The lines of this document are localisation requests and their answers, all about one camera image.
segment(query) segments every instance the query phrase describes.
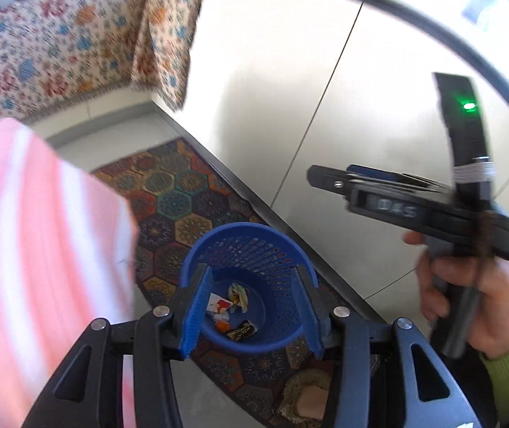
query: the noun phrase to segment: silver screw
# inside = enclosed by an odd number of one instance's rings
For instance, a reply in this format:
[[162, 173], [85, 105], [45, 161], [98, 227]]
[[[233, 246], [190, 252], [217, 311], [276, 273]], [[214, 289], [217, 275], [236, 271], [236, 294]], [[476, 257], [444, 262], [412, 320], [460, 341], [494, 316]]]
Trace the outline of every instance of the silver screw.
[[399, 319], [397, 319], [397, 326], [402, 330], [411, 330], [413, 322], [407, 317], [399, 317]]
[[90, 327], [95, 331], [103, 330], [106, 328], [106, 319], [94, 319], [92, 323], [90, 323]]
[[167, 307], [167, 306], [157, 306], [153, 310], [153, 314], [156, 317], [165, 317], [165, 316], [168, 316], [170, 314], [170, 312], [171, 311], [170, 311], [169, 307]]
[[344, 318], [347, 317], [350, 314], [350, 310], [347, 307], [344, 306], [337, 306], [334, 307], [334, 315], [336, 317]]

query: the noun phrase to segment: blue gripper pad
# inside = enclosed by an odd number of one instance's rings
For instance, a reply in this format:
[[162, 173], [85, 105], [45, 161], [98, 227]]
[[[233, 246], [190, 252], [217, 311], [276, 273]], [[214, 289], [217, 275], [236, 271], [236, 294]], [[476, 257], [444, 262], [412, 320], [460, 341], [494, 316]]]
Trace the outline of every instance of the blue gripper pad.
[[187, 303], [181, 321], [179, 352], [186, 359], [197, 346], [205, 309], [213, 290], [213, 270], [207, 264], [197, 265], [191, 284], [182, 290], [182, 303]]
[[323, 340], [330, 335], [332, 326], [328, 310], [318, 294], [318, 288], [312, 284], [303, 265], [297, 265], [292, 269], [291, 289], [308, 348], [317, 359], [322, 359]]

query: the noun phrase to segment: pink and white striped fabric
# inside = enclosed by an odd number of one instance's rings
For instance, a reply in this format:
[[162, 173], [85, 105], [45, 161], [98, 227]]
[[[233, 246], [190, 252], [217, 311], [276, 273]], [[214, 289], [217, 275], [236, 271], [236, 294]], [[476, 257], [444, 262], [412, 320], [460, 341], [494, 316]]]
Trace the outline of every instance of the pink and white striped fabric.
[[0, 121], [0, 428], [22, 425], [91, 320], [132, 319], [137, 234], [124, 198], [61, 160], [30, 128]]

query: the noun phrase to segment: gray floor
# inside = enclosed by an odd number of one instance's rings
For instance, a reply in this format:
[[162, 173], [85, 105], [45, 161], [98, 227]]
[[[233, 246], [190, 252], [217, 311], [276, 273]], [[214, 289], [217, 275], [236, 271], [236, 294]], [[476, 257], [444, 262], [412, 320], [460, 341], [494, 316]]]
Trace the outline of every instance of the gray floor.
[[[78, 138], [57, 151], [70, 163], [90, 172], [175, 137], [177, 132], [160, 116], [148, 114]], [[149, 309], [135, 287], [134, 316], [141, 317]], [[231, 401], [191, 360], [173, 362], [172, 372], [185, 428], [219, 428], [226, 424], [240, 428], [262, 426]]]

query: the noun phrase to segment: white cable tie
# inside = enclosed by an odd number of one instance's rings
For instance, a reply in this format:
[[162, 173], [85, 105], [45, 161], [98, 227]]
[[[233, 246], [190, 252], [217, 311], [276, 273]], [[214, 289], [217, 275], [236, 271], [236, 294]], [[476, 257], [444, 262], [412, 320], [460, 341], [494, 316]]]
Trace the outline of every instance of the white cable tie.
[[495, 175], [494, 163], [491, 161], [453, 167], [453, 180], [459, 184], [490, 182]]

